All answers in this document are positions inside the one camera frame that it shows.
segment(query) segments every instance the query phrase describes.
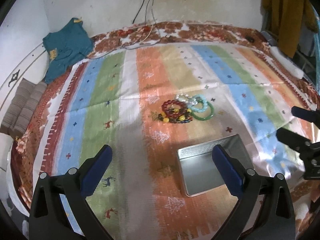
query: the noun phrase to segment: beaded bracelet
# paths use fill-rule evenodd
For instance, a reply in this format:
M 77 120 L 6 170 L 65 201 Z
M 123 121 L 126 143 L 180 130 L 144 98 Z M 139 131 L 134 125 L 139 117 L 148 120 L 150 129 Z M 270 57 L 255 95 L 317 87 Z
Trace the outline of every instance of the beaded bracelet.
M 198 103 L 202 103 L 202 104 L 203 104 L 203 102 L 202 102 L 201 99 L 199 99 L 199 100 L 197 100 L 197 101 L 198 101 Z M 207 121 L 207 120 L 209 120 L 211 117 L 213 117 L 214 109 L 213 109 L 213 106 L 212 106 L 209 102 L 207 102 L 207 104 L 208 104 L 208 106 L 210 107 L 210 114 L 209 114 L 207 117 L 199 117 L 199 116 L 197 116 L 197 115 L 195 114 L 194 111 L 191 112 L 191 115 L 192 115 L 195 119 L 197 119 L 197 120 L 199 120 L 199 121 Z
M 184 95 L 182 93 L 176 95 L 175 100 L 178 100 L 179 102 L 182 102 L 182 103 L 186 103 L 188 107 L 189 107 L 189 105 L 195 106 L 198 103 L 196 101 L 196 98 L 190 97 L 188 94 Z
M 158 119 L 163 122 L 170 123 L 187 123 L 193 120 L 191 116 L 191 109 L 187 105 L 177 100 L 168 100 L 162 104 L 162 113 L 158 115 Z
M 202 104 L 202 108 L 197 108 L 192 105 L 187 104 L 188 108 L 190 108 L 193 112 L 203 113 L 208 108 L 208 101 L 203 95 L 195 95 L 192 97 L 193 100 Z

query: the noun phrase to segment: metal screw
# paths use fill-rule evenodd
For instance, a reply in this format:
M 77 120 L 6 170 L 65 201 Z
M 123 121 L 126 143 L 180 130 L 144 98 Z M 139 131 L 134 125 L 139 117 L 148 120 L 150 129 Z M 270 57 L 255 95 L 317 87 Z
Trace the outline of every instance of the metal screw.
M 47 174 L 46 174 L 45 172 L 43 172 L 43 173 L 40 174 L 40 178 L 41 178 L 41 179 L 44 179 L 46 176 L 47 176 Z
M 254 174 L 256 174 L 256 172 L 253 169 L 247 169 L 247 173 L 251 176 L 253 176 Z
M 68 173 L 70 174 L 70 175 L 73 175 L 73 174 L 75 174 L 77 172 L 77 169 L 76 168 L 71 168 L 70 170 L 68 170 Z
M 283 176 L 282 173 L 278 173 L 278 174 L 277 174 L 277 177 L 278 177 L 278 179 L 284 179 L 284 176 Z

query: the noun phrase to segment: light blue bead bracelet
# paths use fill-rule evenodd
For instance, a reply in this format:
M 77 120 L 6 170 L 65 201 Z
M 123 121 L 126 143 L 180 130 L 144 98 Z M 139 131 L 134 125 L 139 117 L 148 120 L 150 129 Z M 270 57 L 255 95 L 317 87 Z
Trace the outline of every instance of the light blue bead bracelet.
M 193 112 L 196 113 L 203 113 L 208 108 L 208 101 L 203 95 L 195 95 L 192 97 L 192 99 L 195 99 L 197 102 L 202 103 L 202 108 L 194 107 L 192 104 L 187 103 L 187 107 L 190 108 Z

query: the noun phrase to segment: blue gripper pad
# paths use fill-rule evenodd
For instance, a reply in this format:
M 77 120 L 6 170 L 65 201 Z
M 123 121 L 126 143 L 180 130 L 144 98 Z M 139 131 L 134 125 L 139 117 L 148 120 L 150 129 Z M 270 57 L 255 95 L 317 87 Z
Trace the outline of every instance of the blue gripper pad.
M 316 122 L 318 115 L 314 111 L 309 111 L 297 106 L 291 108 L 291 114 L 300 119 L 306 120 L 308 122 Z
M 83 197 L 89 197 L 94 193 L 111 161 L 112 148 L 106 145 L 81 181 L 80 193 Z
M 243 195 L 243 181 L 225 156 L 224 150 L 218 145 L 212 149 L 212 160 L 223 178 L 230 194 L 240 199 Z

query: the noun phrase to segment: folded clothing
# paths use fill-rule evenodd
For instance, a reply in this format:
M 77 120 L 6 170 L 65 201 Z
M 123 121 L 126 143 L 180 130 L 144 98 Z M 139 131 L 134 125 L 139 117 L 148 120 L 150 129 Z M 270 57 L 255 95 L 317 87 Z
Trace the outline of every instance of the folded clothing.
M 10 135 L 13 138 L 16 138 L 16 137 L 21 138 L 23 134 L 26 132 L 27 127 L 32 118 L 32 115 L 36 110 L 36 107 L 40 102 L 40 99 L 46 88 L 47 88 L 47 84 L 44 83 L 43 81 L 35 85 L 33 92 L 31 93 L 29 99 L 27 100 L 24 107 L 22 108 L 21 113 L 19 114 L 19 117 L 12 129 L 12 132 L 10 133 Z
M 14 95 L 11 104 L 5 113 L 1 126 L 0 132 L 5 134 L 11 134 L 13 127 L 25 106 L 27 100 L 29 99 L 35 85 L 26 79 L 22 79 L 19 86 L 17 87 L 16 94 Z
M 82 20 L 72 18 L 60 31 L 49 33 L 43 45 L 50 55 L 44 81 L 50 84 L 71 66 L 84 59 L 93 49 L 93 41 L 82 27 Z
M 299 43 L 302 20 L 307 28 L 318 32 L 316 16 L 309 0 L 262 0 L 271 12 L 270 31 L 278 37 L 280 50 L 293 58 Z

